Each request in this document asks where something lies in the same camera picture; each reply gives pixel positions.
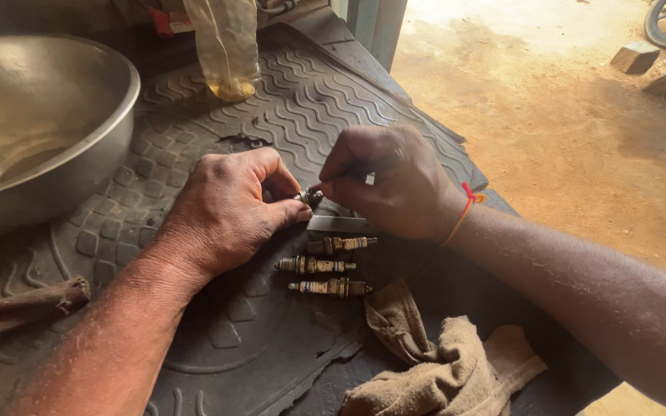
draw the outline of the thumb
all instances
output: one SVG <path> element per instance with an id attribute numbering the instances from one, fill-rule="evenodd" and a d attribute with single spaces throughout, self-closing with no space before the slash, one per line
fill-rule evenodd
<path id="1" fill-rule="evenodd" d="M 323 195 L 329 200 L 360 213 L 366 218 L 381 206 L 381 198 L 371 185 L 354 178 L 341 177 L 320 185 Z"/>
<path id="2" fill-rule="evenodd" d="M 309 221 L 312 218 L 312 210 L 301 201 L 294 199 L 283 199 L 269 206 L 269 222 L 274 232 L 286 228 L 292 224 Z"/>

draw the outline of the plastic bottle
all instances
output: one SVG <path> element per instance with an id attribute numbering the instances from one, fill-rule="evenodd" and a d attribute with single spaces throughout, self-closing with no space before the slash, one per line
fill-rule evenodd
<path id="1" fill-rule="evenodd" d="M 227 101 L 256 92 L 261 77 L 255 0 L 183 0 L 195 27 L 197 55 L 207 85 Z"/>

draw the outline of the hand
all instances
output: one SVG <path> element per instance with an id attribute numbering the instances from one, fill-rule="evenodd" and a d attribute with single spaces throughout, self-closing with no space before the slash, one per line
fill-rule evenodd
<path id="1" fill-rule="evenodd" d="M 192 296 L 215 276 L 250 260 L 276 231 L 312 218 L 300 201 L 265 203 L 262 183 L 273 199 L 301 190 L 274 149 L 203 156 L 141 253 L 181 271 L 181 281 L 156 283 Z"/>
<path id="2" fill-rule="evenodd" d="M 375 184 L 338 177 L 351 164 L 402 152 L 402 161 L 376 172 Z M 433 148 L 412 126 L 348 127 L 320 171 L 320 189 L 382 231 L 441 243 L 456 224 L 466 197 L 449 181 Z"/>

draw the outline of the tire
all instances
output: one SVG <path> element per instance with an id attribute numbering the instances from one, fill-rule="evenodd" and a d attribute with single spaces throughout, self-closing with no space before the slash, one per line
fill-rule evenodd
<path id="1" fill-rule="evenodd" d="M 644 31 L 646 31 L 649 41 L 663 48 L 666 48 L 666 34 L 660 30 L 657 18 L 665 4 L 666 0 L 655 0 L 651 9 L 649 9 L 649 13 L 647 13 L 647 18 L 644 20 Z"/>

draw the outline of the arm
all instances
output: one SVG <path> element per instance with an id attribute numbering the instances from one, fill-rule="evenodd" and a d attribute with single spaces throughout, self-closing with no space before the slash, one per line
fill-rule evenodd
<path id="1" fill-rule="evenodd" d="M 141 415 L 192 296 L 236 268 L 272 234 L 312 216 L 306 204 L 264 203 L 300 191 L 279 155 L 205 156 L 153 242 L 69 333 L 13 415 Z"/>
<path id="2" fill-rule="evenodd" d="M 394 148 L 375 184 L 337 178 Z M 325 196 L 403 238 L 442 243 L 466 203 L 411 127 L 345 130 L 320 174 Z M 606 365 L 666 405 L 666 272 L 608 247 L 475 204 L 449 243 L 564 325 Z"/>

